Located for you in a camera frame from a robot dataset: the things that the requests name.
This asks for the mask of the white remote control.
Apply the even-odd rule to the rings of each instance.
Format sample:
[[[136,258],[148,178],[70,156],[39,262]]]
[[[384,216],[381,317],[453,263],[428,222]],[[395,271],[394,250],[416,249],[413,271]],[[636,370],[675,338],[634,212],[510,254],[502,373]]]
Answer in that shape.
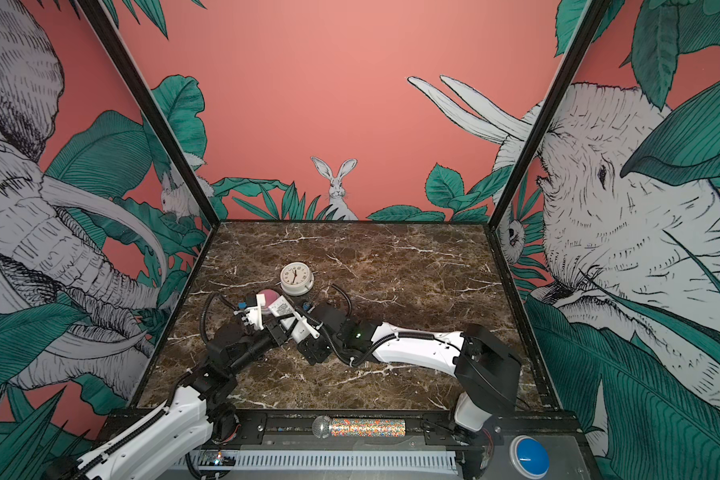
[[[295,343],[300,343],[307,338],[318,339],[320,337],[320,333],[308,322],[308,319],[297,312],[284,296],[278,296],[268,306],[268,310],[280,321]]]

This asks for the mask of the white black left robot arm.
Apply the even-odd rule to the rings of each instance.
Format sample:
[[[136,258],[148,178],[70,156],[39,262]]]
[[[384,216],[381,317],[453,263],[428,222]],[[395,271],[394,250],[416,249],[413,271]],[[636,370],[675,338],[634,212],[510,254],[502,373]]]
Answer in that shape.
[[[291,339],[293,317],[270,319],[253,335],[238,324],[220,328],[205,358],[177,380],[166,401],[118,436],[79,457],[61,457],[44,479],[155,479],[208,441],[237,436],[240,420],[227,397],[236,375]]]

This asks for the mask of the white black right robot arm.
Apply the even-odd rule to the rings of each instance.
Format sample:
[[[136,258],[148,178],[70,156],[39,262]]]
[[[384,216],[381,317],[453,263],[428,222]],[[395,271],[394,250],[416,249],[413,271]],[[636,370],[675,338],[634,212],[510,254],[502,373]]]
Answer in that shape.
[[[281,324],[312,365],[335,355],[350,368],[368,362],[399,363],[455,378],[463,393],[453,421],[468,431],[477,432],[489,419],[515,411],[522,360],[484,326],[420,331],[388,322],[357,322],[329,304],[320,304],[309,313],[296,310]]]

